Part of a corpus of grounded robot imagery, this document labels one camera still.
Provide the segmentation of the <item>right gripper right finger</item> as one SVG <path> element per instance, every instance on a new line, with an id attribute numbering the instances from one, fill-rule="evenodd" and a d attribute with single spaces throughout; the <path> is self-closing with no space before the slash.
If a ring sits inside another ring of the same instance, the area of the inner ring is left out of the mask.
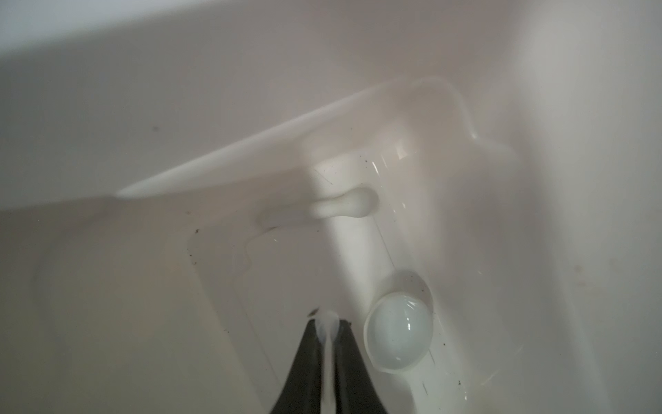
<path id="1" fill-rule="evenodd" d="M 351 323 L 341 319 L 333 341 L 334 396 L 338 414 L 387 414 L 377 394 Z"/>

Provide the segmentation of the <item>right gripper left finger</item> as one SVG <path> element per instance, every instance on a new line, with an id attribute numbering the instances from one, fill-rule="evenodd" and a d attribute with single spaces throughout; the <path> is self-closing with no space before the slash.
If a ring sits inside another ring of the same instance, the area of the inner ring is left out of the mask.
<path id="1" fill-rule="evenodd" d="M 315 319 L 310 319 L 306 324 L 290 372 L 271 414 L 321 413 L 323 345 L 315 322 Z"/>

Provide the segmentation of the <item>clear glass test tube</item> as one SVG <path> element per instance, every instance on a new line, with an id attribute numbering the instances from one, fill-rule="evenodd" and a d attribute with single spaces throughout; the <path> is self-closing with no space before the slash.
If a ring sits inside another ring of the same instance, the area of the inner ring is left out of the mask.
<path id="1" fill-rule="evenodd" d="M 332 310 L 319 312 L 315 318 L 315 329 L 322 345 L 322 395 L 321 414 L 335 413 L 334 396 L 334 340 L 338 335 L 340 317 Z"/>

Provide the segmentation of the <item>white round dish small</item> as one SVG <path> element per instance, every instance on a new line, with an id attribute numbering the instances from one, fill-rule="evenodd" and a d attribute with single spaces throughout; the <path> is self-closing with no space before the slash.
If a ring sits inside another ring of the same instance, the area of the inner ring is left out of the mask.
<path id="1" fill-rule="evenodd" d="M 415 367 L 429 351 L 434 334 L 429 307 L 408 293 L 389 293 L 364 323 L 365 351 L 376 370 L 399 374 Z"/>

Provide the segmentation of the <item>white ceramic pestle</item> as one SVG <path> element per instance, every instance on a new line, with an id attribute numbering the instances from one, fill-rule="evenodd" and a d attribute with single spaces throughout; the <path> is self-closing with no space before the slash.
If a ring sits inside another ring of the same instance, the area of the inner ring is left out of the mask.
<path id="1" fill-rule="evenodd" d="M 306 224 L 334 217 L 363 218 L 379 206 L 379 195 L 372 188 L 356 187 L 334 198 L 299 202 L 260 213 L 258 223 L 266 229 Z"/>

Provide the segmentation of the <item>white plastic storage bin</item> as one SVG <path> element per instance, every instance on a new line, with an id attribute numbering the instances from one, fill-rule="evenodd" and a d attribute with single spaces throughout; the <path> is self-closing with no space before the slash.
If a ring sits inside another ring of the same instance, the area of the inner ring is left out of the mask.
<path id="1" fill-rule="evenodd" d="M 1 4 L 2 412 L 271 413 L 324 311 L 387 413 L 660 412 L 660 2 Z"/>

